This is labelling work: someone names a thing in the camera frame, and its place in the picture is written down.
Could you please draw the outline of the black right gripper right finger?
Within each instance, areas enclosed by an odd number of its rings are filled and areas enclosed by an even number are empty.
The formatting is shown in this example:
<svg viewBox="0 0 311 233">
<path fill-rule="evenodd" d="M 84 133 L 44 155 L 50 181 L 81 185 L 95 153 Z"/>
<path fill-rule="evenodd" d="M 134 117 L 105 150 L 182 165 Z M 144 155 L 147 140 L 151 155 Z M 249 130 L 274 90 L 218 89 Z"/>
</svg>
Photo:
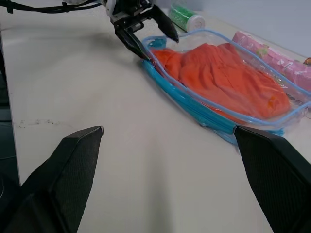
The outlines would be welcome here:
<svg viewBox="0 0 311 233">
<path fill-rule="evenodd" d="M 250 187 L 275 233 L 311 231 L 311 165 L 283 137 L 238 126 L 234 132 Z"/>
</svg>

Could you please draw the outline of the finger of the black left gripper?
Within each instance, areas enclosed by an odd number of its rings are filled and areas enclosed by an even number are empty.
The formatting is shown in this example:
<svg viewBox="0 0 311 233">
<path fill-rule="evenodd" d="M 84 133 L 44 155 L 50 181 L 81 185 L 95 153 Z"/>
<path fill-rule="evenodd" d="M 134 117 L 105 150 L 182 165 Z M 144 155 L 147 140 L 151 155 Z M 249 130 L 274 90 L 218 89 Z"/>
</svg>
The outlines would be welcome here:
<svg viewBox="0 0 311 233">
<path fill-rule="evenodd" d="M 157 6 L 154 5 L 150 12 L 151 18 L 158 24 L 158 28 L 171 40 L 179 42 L 178 33 L 171 19 Z"/>
<path fill-rule="evenodd" d="M 134 35 L 133 32 L 127 31 L 121 25 L 114 25 L 115 35 L 118 39 L 125 45 L 125 47 L 130 50 L 132 53 L 137 55 L 143 60 L 150 60 L 145 49 L 142 47 L 142 43 Z"/>
</svg>

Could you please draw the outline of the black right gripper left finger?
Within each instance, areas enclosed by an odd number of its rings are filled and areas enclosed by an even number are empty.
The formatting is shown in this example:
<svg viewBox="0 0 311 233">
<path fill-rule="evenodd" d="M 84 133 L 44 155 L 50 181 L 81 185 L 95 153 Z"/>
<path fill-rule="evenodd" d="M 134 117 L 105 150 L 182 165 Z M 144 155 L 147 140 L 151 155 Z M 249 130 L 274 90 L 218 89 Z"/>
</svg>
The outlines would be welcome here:
<svg viewBox="0 0 311 233">
<path fill-rule="evenodd" d="M 92 189 L 102 126 L 63 138 L 22 186 L 0 176 L 2 233 L 75 233 Z"/>
</svg>

